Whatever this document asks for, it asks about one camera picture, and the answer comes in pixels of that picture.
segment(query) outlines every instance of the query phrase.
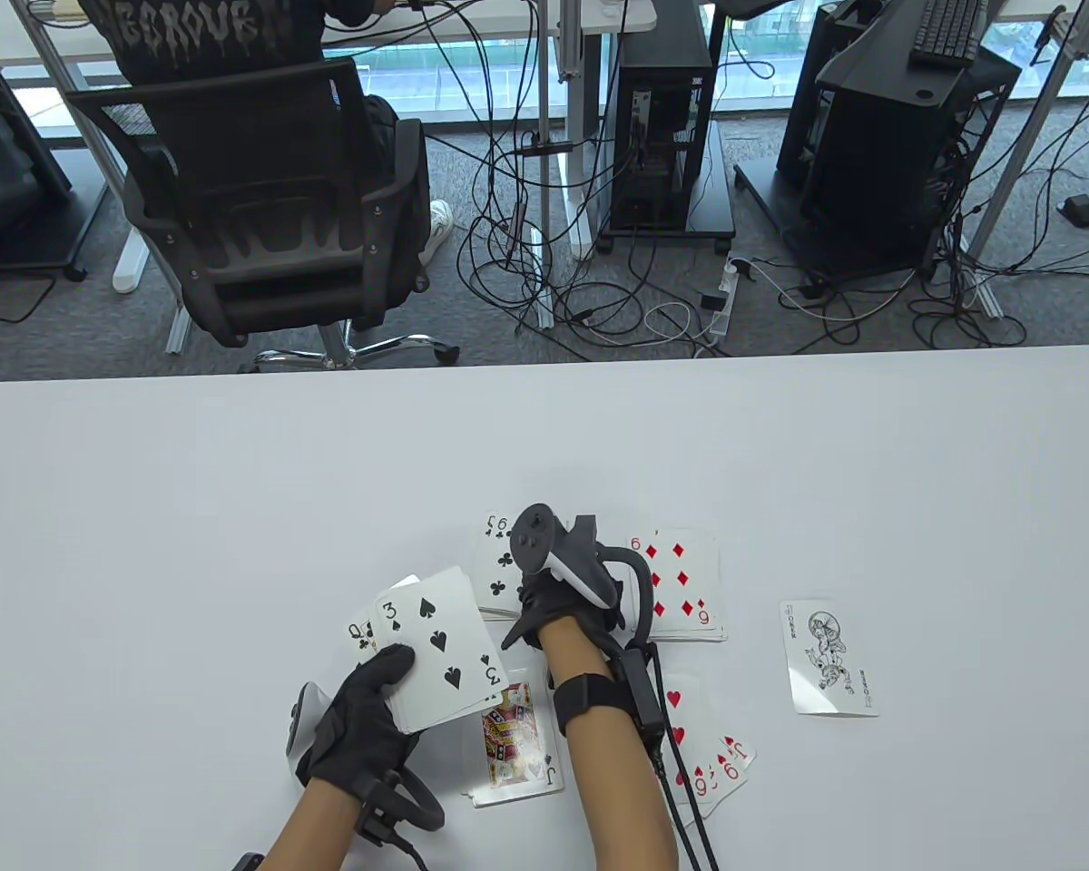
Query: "forearm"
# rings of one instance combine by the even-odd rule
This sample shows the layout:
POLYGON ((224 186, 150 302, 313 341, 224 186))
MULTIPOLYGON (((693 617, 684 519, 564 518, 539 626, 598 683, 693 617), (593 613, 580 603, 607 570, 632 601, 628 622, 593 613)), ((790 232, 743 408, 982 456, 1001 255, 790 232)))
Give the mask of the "forearm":
MULTIPOLYGON (((539 635, 555 685, 578 675, 610 676, 605 657, 572 617, 539 635)), ((673 829, 633 719, 595 708, 574 717, 566 733, 598 871, 676 870, 673 829)))
POLYGON ((327 781, 311 780, 258 871, 339 871, 362 805, 327 781))

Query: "wrist strap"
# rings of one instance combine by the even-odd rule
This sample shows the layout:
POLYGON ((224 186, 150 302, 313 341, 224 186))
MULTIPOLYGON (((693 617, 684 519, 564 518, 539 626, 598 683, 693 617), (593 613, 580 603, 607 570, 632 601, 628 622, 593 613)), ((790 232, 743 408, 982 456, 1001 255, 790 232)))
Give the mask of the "wrist strap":
POLYGON ((562 735, 573 717, 580 716, 590 708, 615 708, 633 715, 633 696, 628 686, 605 675, 577 675, 565 680, 556 687, 552 704, 556 709, 556 725, 562 735))

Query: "chair caster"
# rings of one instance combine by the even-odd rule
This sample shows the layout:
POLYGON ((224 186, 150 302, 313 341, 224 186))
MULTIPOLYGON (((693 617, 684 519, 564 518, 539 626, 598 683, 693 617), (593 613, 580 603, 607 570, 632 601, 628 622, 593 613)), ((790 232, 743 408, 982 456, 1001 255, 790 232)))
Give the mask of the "chair caster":
POLYGON ((454 366, 461 359, 461 346, 453 345, 446 351, 436 349, 436 359, 440 360, 440 366, 454 366))

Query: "chair armrest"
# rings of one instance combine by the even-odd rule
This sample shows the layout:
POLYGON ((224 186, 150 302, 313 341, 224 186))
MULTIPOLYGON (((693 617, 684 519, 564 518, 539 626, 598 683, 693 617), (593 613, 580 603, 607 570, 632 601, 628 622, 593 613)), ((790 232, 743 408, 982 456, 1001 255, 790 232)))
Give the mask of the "chair armrest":
POLYGON ((394 181, 387 187, 372 191, 363 203, 375 205, 403 193, 416 182, 424 152, 424 125, 416 119, 399 121, 395 124, 394 181))

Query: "white desk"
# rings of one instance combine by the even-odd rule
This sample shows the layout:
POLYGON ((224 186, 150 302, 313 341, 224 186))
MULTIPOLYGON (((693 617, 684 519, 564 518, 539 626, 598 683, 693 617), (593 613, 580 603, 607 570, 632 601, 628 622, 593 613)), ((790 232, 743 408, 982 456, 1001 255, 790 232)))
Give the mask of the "white desk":
MULTIPOLYGON (((549 19, 552 21, 552 33, 556 33, 558 3, 552 0, 552 13, 549 19)), ((621 29, 622 3, 605 3, 605 0, 582 0, 582 29, 586 34, 608 34, 619 33, 621 29)), ((427 16, 433 19, 445 12, 444 8, 431 5, 427 9, 427 16)), ((465 15, 473 22, 476 30, 486 40, 523 40, 528 33, 531 14, 525 0, 481 0, 481 2, 470 5, 465 10, 465 15)), ((355 35, 357 45, 374 46, 381 41, 394 41, 395 35, 387 35, 389 30, 395 30, 407 25, 423 25, 424 17, 412 12, 411 9, 395 9, 383 16, 369 29, 365 29, 360 35, 355 35)), ((657 24, 657 13, 653 11, 652 0, 628 0, 628 20, 626 21, 626 32, 652 30, 657 24)), ((457 16, 449 16, 444 21, 433 26, 437 38, 441 41, 469 41, 468 29, 457 16)), ((83 26, 77 29, 49 29, 51 40, 57 47, 57 51, 64 58, 64 61, 112 61, 112 50, 109 42, 101 38, 93 26, 83 26)), ((323 35, 323 41, 342 41, 350 38, 350 34, 340 33, 338 29, 328 28, 323 35)), ((427 29, 420 29, 408 42, 432 41, 427 29)), ((9 0, 0 0, 0 66, 16 66, 23 63, 39 63, 40 58, 33 47, 33 41, 21 26, 16 13, 9 4, 9 0)))
MULTIPOLYGON (((759 750, 707 821, 724 869, 1089 869, 1089 348, 1060 347, 0 384, 0 871, 266 850, 346 614, 538 499, 718 531, 731 639, 664 659, 759 750), (794 713, 776 603, 811 594, 859 612, 877 721, 794 713)), ((457 743, 413 760, 429 868, 591 869, 573 787, 474 810, 457 743)))

